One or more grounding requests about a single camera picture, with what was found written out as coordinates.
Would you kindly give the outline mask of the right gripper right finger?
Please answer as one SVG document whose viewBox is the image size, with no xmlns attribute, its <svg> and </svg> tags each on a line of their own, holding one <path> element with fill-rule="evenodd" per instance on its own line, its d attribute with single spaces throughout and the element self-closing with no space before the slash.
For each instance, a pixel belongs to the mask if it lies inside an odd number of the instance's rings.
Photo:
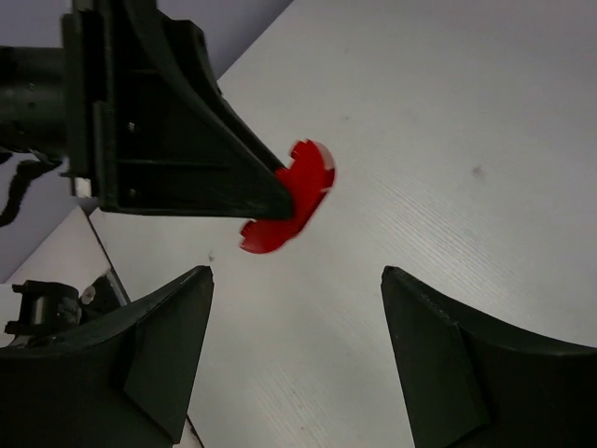
<svg viewBox="0 0 597 448">
<path fill-rule="evenodd" d="M 397 267 L 381 290 L 415 446 L 595 446 L 595 348 L 508 324 Z"/>
</svg>

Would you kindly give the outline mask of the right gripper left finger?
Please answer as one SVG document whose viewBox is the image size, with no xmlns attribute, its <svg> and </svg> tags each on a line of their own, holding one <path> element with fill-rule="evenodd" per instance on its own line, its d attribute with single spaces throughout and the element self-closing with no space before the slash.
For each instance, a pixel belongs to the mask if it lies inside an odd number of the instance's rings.
<svg viewBox="0 0 597 448">
<path fill-rule="evenodd" d="M 197 266 L 35 346 L 1 350 L 5 447 L 172 447 L 184 433 L 214 293 Z"/>
</svg>

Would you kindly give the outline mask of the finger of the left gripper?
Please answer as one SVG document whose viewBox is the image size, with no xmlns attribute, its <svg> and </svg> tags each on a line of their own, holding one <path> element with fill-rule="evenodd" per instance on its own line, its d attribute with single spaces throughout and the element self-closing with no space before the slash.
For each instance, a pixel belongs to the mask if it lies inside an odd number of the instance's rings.
<svg viewBox="0 0 597 448">
<path fill-rule="evenodd" d="M 69 175 L 101 209 L 285 219 L 277 157 L 218 88 L 202 30 L 153 1 L 75 1 L 62 18 Z"/>
</svg>

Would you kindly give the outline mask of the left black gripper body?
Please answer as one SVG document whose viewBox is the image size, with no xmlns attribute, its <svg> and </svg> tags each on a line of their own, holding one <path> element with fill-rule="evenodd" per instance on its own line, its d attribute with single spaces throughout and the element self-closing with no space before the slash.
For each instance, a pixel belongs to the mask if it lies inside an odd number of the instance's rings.
<svg viewBox="0 0 597 448">
<path fill-rule="evenodd" d="M 1 149 L 64 159 L 64 51 L 1 48 Z"/>
</svg>

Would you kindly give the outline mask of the red scalloped lego brick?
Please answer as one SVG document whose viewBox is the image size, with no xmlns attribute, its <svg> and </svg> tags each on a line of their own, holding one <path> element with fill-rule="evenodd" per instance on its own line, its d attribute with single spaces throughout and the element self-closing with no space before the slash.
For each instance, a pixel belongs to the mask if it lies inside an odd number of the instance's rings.
<svg viewBox="0 0 597 448">
<path fill-rule="evenodd" d="M 297 237 L 334 185 L 336 165 L 323 144 L 313 140 L 298 141 L 292 147 L 290 158 L 290 165 L 278 169 L 275 176 L 290 192 L 292 216 L 284 220 L 248 220 L 240 231 L 239 247 L 245 252 L 269 254 Z"/>
</svg>

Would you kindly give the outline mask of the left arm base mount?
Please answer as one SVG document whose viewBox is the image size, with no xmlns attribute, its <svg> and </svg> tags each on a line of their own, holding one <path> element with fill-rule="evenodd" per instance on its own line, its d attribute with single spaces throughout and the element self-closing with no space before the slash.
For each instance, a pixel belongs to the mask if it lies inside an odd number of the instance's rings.
<svg viewBox="0 0 597 448">
<path fill-rule="evenodd" d="M 79 291 L 59 283 L 27 280 L 12 285 L 20 296 L 18 317 L 7 321 L 4 333 L 10 346 L 35 346 L 51 341 L 55 335 L 107 315 L 130 302 L 113 272 L 98 277 Z"/>
</svg>

